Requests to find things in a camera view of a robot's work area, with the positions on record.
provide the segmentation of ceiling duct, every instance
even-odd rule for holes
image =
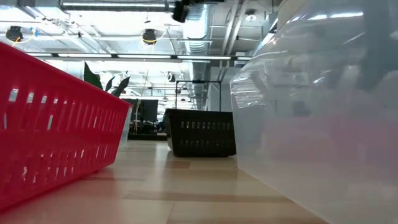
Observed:
[[[190,8],[186,22],[184,24],[183,36],[186,39],[185,47],[189,55],[207,55],[209,49],[208,42],[200,42],[207,36],[209,28],[209,5],[196,4]],[[192,80],[210,80],[210,73],[207,70],[207,63],[192,63]],[[206,93],[208,85],[193,85],[193,92],[198,110],[206,105]]]

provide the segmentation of ceiling light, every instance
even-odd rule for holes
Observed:
[[[256,10],[255,9],[248,9],[246,10],[246,21],[248,22],[252,22],[255,21],[257,19],[257,16],[255,15]]]
[[[110,54],[58,54],[59,57],[107,57],[110,58]]]
[[[231,60],[228,56],[195,56],[195,55],[180,55],[178,59],[189,59],[189,60]]]
[[[246,21],[248,21],[248,22],[255,21],[256,19],[257,19],[256,15],[247,15],[246,16]]]
[[[51,57],[52,54],[49,53],[27,53],[32,57]]]
[[[119,58],[170,59],[170,55],[118,55]]]
[[[6,32],[6,38],[11,42],[20,42],[24,38],[21,32],[21,27],[11,26]]]
[[[99,6],[99,7],[165,7],[164,4],[139,4],[139,3],[119,3],[119,2],[65,2],[63,6]]]
[[[142,34],[142,41],[144,41],[147,45],[154,45],[157,42],[155,30],[154,29],[146,29]]]

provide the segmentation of ceiling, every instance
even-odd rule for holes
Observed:
[[[171,18],[173,2],[170,1],[168,12],[154,12],[149,7],[131,7],[142,3],[154,6],[156,1],[102,1],[102,0],[64,0],[61,5],[46,5],[44,0],[36,0],[36,7],[21,7],[17,4],[0,5],[0,41],[25,52],[41,53],[84,53],[84,54],[155,54],[155,55],[186,55],[187,43],[206,42],[206,55],[221,55],[224,38],[229,23],[232,22],[232,32],[227,38],[227,44],[232,45],[230,55],[236,52],[250,52],[263,40],[262,26],[266,15],[271,13],[272,0],[262,1],[226,1],[218,4],[207,4],[208,27],[207,34],[201,40],[190,40],[185,30],[195,31],[192,24],[181,24]],[[97,6],[119,4],[116,9]],[[242,9],[253,9],[256,20],[247,21],[246,16],[240,16]],[[6,39],[6,31],[10,26],[22,27],[23,40],[13,43]],[[234,27],[238,26],[237,36],[233,36]],[[155,29],[157,42],[146,45],[142,41],[142,33],[146,29]],[[50,58],[47,63],[62,69],[77,77],[82,76],[83,62],[70,62],[66,59]],[[174,106],[175,83],[170,83],[165,76],[168,73],[175,75],[177,80],[192,80],[192,70],[195,63],[186,60],[148,62],[140,60],[86,61],[93,72],[98,73],[101,82],[117,77],[113,85],[117,86],[123,77],[130,76],[130,84],[126,94],[128,98],[153,98],[160,100],[160,110]],[[218,63],[209,63],[208,67],[218,67]],[[179,108],[198,109],[195,95],[198,88],[194,85],[179,84],[182,92],[178,96]],[[206,97],[207,89],[202,89]]]

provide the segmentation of wooden floor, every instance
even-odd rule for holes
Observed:
[[[325,223],[237,168],[130,141],[116,162],[0,216],[1,224]]]

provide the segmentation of ceiling pipe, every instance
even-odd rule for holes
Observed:
[[[225,49],[226,49],[226,46],[227,46],[227,44],[228,44],[228,40],[229,40],[229,36],[231,35],[231,31],[232,31],[232,26],[233,26],[233,24],[234,24],[234,22],[235,22],[235,18],[236,18],[236,11],[238,10],[238,5],[239,5],[239,0],[236,0],[236,2],[232,5],[232,8],[231,8],[231,19],[229,20],[229,22],[228,22],[228,25],[227,25],[227,27],[226,27],[226,32],[225,32],[225,36],[224,36],[224,41],[223,41],[223,45],[222,45],[222,47],[221,47],[221,55],[224,55],[225,54]],[[220,61],[220,64],[219,64],[219,73],[218,73],[218,76],[217,76],[217,80],[221,80],[220,78],[221,78],[221,76],[222,76],[222,74],[224,73],[224,72],[226,72],[226,67],[228,67],[229,65],[223,65],[223,62],[222,61]]]
[[[238,21],[237,21],[237,23],[236,23],[236,25],[234,27],[234,32],[233,32],[232,37],[231,37],[231,43],[229,44],[228,51],[226,53],[227,55],[231,54],[232,49],[233,49],[233,47],[235,45],[235,40],[236,40],[236,37],[238,36],[239,28],[241,27],[244,14],[246,12],[246,8],[248,7],[248,2],[249,2],[249,0],[243,0],[242,6],[241,6],[241,10],[240,10],[240,13],[239,13],[239,19],[238,19]]]
[[[243,2],[242,2],[241,9],[239,11],[239,18],[234,26],[234,30],[233,30],[232,37],[231,37],[231,42],[229,43],[228,50],[226,52],[227,55],[230,55],[232,53],[232,49],[235,45],[235,40],[236,40],[236,37],[238,36],[238,32],[241,27],[243,17],[246,13],[246,8],[248,7],[248,3],[249,3],[249,0],[243,0]],[[226,72],[228,71],[228,68],[229,68],[229,62],[226,62],[226,65],[220,70],[220,73],[218,75],[218,80],[220,82],[224,81],[224,77],[226,75]]]
[[[223,41],[223,45],[221,47],[221,55],[225,54],[225,48],[228,44],[229,35],[231,35],[232,26],[235,21],[236,10],[238,9],[238,4],[239,4],[239,0],[236,0],[236,4],[234,4],[231,9],[231,19],[229,20],[228,25],[226,27],[224,41]]]
[[[210,7],[206,4],[195,4],[191,7],[187,20],[184,24],[183,37],[185,39],[200,40],[205,39],[208,35]],[[208,42],[186,41],[185,48],[189,55],[207,55],[209,49]],[[188,80],[209,80],[210,73],[206,63],[192,63],[190,69],[192,77]],[[194,95],[196,96],[197,108],[200,110],[206,103],[203,94],[203,85],[194,85]]]

